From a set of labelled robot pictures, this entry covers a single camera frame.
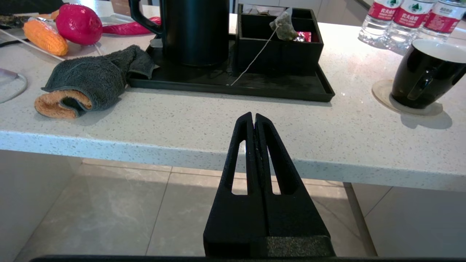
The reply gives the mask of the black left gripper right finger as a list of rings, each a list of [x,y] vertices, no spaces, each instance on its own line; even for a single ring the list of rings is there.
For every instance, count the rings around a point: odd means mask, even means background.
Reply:
[[[332,257],[331,235],[272,121],[256,115],[268,257]]]

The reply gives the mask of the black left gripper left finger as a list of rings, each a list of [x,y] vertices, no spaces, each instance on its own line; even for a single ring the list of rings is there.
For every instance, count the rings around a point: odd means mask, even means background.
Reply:
[[[258,182],[252,113],[234,126],[220,183],[203,233],[207,257],[258,257],[264,237],[264,208]],[[233,194],[235,167],[241,142],[246,143],[245,195]]]

